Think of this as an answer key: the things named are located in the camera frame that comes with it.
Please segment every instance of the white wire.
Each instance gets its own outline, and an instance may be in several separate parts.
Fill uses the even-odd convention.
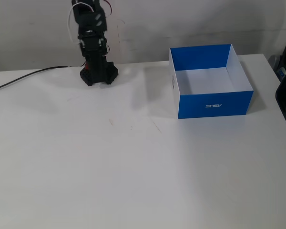
[[[107,56],[108,55],[108,53],[110,52],[110,47],[109,47],[109,45],[106,43],[106,45],[107,45],[107,53],[105,54],[105,55],[103,55],[103,56]]]
[[[91,11],[94,12],[92,6],[91,6],[91,5],[88,5],[88,4],[84,3],[84,2],[75,3],[75,4],[71,7],[71,9],[70,9],[70,11],[69,11],[69,16],[68,16],[67,27],[68,27],[68,33],[69,33],[70,40],[71,40],[73,43],[75,43],[75,44],[79,44],[79,42],[74,42],[74,40],[73,40],[73,38],[72,38],[72,34],[71,34],[71,30],[70,30],[70,17],[71,17],[71,12],[72,12],[74,6],[79,5],[79,4],[82,4],[82,5],[85,5],[85,6],[90,7]]]

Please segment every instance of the red wire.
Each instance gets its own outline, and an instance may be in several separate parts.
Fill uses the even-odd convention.
[[[104,0],[105,2],[107,2],[108,3],[108,5],[110,6],[110,10],[111,10],[111,12],[110,12],[110,14],[107,16],[107,17],[109,17],[111,14],[112,14],[112,7],[111,7],[111,4],[109,3],[109,1],[107,1],[107,0]]]

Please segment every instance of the black cable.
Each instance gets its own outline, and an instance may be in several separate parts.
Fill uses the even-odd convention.
[[[43,72],[43,71],[46,71],[46,70],[50,70],[50,69],[56,69],[56,68],[69,68],[69,67],[68,67],[68,66],[56,66],[56,67],[41,69],[41,70],[32,72],[32,73],[30,73],[30,74],[24,75],[24,76],[22,76],[22,77],[20,77],[20,78],[18,78],[18,79],[16,79],[16,80],[13,80],[13,81],[11,81],[11,82],[9,82],[9,83],[6,83],[6,84],[4,84],[4,85],[1,85],[0,88],[5,87],[5,86],[7,86],[7,85],[10,85],[10,84],[12,84],[12,83],[14,83],[14,82],[16,82],[16,81],[19,81],[19,80],[21,80],[21,79],[23,79],[23,78],[25,78],[25,77],[28,77],[28,76],[30,76],[30,75],[33,75],[33,74],[36,74],[36,73],[40,73],[40,72]]]

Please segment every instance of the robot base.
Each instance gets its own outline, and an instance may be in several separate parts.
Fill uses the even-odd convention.
[[[106,84],[112,84],[115,78],[119,75],[118,69],[114,66],[113,62],[108,62],[106,68],[107,79],[104,77],[95,77],[91,74],[87,66],[81,70],[81,79],[85,81],[88,86],[92,86],[95,83],[105,82]]]

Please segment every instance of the scuff mark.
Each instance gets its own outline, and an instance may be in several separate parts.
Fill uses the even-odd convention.
[[[74,98],[69,98],[69,99],[67,99],[67,102],[69,102],[69,101],[71,101],[71,100],[74,100],[74,99],[78,99],[80,96],[76,96],[76,97],[74,97]]]
[[[162,134],[161,130],[159,129],[159,127],[156,125],[156,123],[154,123],[154,121],[152,120],[153,124],[155,125],[155,127],[157,127],[157,129],[159,130],[159,132]]]
[[[119,41],[119,44],[120,44],[120,34],[119,34],[119,26],[118,26],[118,24],[116,25],[116,28],[117,28],[117,31],[118,31],[118,41]]]
[[[121,22],[123,22],[125,24],[125,22],[122,19],[117,19],[117,21],[121,21]]]
[[[108,119],[108,120],[109,120],[110,124],[113,126],[113,120],[111,120],[111,119]]]
[[[122,39],[123,42],[133,42],[133,39]]]

